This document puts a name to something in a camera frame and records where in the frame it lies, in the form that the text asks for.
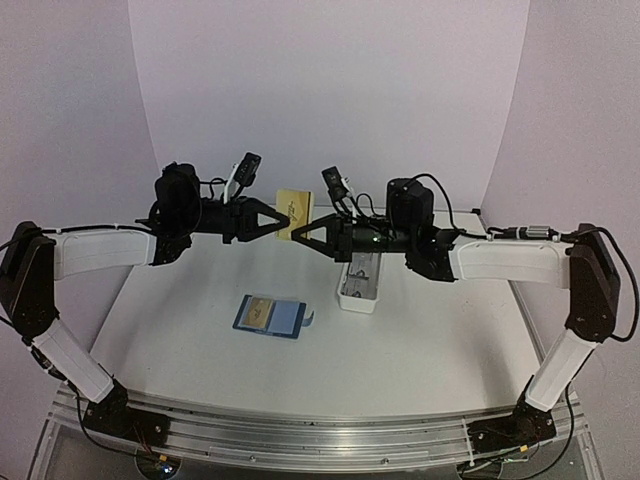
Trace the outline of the gold credit card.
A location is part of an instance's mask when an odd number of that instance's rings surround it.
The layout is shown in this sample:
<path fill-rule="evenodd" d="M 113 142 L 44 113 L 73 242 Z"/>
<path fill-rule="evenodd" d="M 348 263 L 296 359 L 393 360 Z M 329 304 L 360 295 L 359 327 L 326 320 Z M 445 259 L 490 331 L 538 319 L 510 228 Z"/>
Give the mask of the gold credit card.
<path fill-rule="evenodd" d="M 279 189 L 276 193 L 276 210 L 289 219 L 289 226 L 279 230 L 276 238 L 290 241 L 293 230 L 311 222 L 315 196 L 311 191 Z"/>
<path fill-rule="evenodd" d="M 248 301 L 241 325 L 249 329 L 266 330 L 270 322 L 273 307 L 274 301 L 272 299 L 251 297 Z"/>

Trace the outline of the blue card holder wallet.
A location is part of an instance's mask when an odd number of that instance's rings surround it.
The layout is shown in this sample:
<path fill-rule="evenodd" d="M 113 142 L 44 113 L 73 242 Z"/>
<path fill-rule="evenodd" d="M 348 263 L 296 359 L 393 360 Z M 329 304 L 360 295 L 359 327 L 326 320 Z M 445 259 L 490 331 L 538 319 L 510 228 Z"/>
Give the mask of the blue card holder wallet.
<path fill-rule="evenodd" d="M 270 322 L 266 330 L 254 330 L 241 325 L 248 301 L 251 297 L 267 298 L 274 301 Z M 309 327 L 315 313 L 307 311 L 307 304 L 296 300 L 284 300 L 271 297 L 245 295 L 235 316 L 232 328 L 262 336 L 297 340 L 303 328 Z"/>

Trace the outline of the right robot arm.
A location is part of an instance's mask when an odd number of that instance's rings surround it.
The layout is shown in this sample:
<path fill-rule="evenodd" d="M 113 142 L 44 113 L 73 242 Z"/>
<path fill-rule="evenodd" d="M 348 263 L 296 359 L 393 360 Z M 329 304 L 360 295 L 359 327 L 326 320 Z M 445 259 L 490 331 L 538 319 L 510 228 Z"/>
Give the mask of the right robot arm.
<path fill-rule="evenodd" d="M 422 176 L 388 182 L 382 215 L 366 215 L 335 168 L 323 173 L 334 211 L 294 229 L 293 241 L 337 263 L 357 253 L 401 253 L 406 267 L 436 282 L 506 280 L 546 284 L 570 293 L 564 329 L 527 382 L 513 411 L 467 428 L 477 453 L 511 450 L 556 435 L 551 410 L 595 348 L 614 338 L 621 280 L 611 233 L 582 223 L 570 233 L 550 227 L 490 228 L 470 233 L 435 225 L 431 189 Z"/>

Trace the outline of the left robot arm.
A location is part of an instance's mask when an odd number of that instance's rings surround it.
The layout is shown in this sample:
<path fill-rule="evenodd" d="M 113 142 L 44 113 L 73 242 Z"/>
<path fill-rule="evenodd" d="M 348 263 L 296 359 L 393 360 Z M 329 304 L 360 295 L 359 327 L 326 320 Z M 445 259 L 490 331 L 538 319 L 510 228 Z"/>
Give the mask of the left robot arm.
<path fill-rule="evenodd" d="M 191 247 L 196 234 L 225 244 L 251 242 L 286 228 L 286 215 L 244 195 L 260 164 L 249 154 L 228 179 L 199 179 L 193 165 L 166 166 L 146 218 L 134 225 L 44 228 L 21 222 L 2 245 L 1 306 L 39 366 L 76 398 L 85 432 L 137 443 L 149 451 L 167 442 L 170 419 L 134 407 L 128 389 L 90 353 L 58 308 L 59 285 L 136 267 L 163 267 Z"/>

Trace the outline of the white plastic tray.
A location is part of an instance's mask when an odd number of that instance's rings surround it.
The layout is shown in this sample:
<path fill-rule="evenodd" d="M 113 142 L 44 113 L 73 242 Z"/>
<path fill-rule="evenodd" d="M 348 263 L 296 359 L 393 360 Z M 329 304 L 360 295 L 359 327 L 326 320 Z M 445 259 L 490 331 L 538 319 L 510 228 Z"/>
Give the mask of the white plastic tray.
<path fill-rule="evenodd" d="M 348 312 L 370 315 L 380 298 L 384 259 L 381 253 L 354 253 L 342 267 L 337 285 L 339 307 Z"/>

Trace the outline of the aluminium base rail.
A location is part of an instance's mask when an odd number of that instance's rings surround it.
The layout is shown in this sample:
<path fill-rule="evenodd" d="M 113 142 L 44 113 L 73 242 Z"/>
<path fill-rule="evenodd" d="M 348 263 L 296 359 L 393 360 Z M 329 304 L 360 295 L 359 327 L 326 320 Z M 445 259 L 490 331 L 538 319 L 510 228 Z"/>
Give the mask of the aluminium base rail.
<path fill-rule="evenodd" d="M 478 465 L 525 447 L 586 446 L 589 432 L 579 401 L 560 402 L 537 432 L 518 434 L 504 408 L 458 415 L 312 418 L 213 407 L 130 394 L 119 428 L 77 400 L 68 387 L 55 397 L 51 418 L 84 427 L 98 440 L 142 452 L 194 458 L 240 467 L 312 473 L 418 470 L 454 463 Z"/>

